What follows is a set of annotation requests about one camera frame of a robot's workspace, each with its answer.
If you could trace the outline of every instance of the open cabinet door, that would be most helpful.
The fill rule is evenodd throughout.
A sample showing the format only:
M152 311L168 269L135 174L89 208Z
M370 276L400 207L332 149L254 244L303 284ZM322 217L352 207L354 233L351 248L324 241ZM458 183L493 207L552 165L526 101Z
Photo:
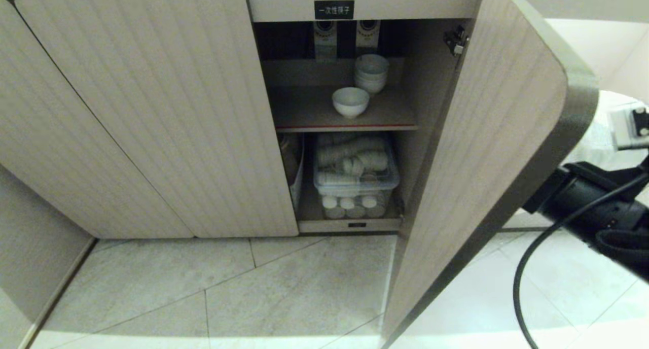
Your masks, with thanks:
M297 235L246 0L16 5L193 235Z
M399 238L385 347L552 173L596 109L595 76L525 0L482 0L464 56Z

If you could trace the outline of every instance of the baseboard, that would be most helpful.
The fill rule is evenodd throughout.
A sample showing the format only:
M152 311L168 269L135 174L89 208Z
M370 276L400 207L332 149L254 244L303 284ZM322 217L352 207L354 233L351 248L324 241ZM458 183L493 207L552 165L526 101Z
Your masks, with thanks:
M52 296L49 298L49 300L47 300L47 303L43 307L43 310L41 310L41 313L25 334L25 337L23 338L23 341L20 342L18 349L28 349L34 342L43 324L47 320L47 317L49 317L56 303L63 295L63 292L65 292L67 286L70 284L70 282L72 282L72 279L75 277L77 272L79 272L79 268L81 268L81 265L83 265L84 261L86 261L86 258L92 251L92 248L95 247L95 243L97 243L97 238L92 237L88 240L88 243L86 243L85 247L81 249L77 258L72 263L72 266L70 266L70 268L67 270L67 273L65 273L65 276L58 284L58 287L56 287L55 291L52 293Z

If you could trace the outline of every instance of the door hinge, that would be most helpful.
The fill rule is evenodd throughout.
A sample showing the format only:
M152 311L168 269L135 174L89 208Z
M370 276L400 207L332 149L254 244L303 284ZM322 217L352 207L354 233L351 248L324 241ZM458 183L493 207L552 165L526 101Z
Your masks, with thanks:
M466 45L468 45L468 34L466 30L461 25L457 26L455 30L450 30L444 32L444 43L447 44L448 49L450 49L451 55L458 57L464 53L466 50Z

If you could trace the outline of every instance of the stack of white bowls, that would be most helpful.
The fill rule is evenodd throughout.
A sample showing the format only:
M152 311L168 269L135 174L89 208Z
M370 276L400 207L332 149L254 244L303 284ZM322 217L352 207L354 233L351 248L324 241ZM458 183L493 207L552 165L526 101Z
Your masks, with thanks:
M354 65L354 84L366 90L370 95L383 90L387 82L387 70L390 64L380 55L363 55L356 59Z

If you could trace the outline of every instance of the label sign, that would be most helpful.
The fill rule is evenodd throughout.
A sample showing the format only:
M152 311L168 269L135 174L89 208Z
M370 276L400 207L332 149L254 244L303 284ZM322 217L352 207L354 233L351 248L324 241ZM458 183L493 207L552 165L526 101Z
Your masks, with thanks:
M315 19L354 19L353 0L316 0Z

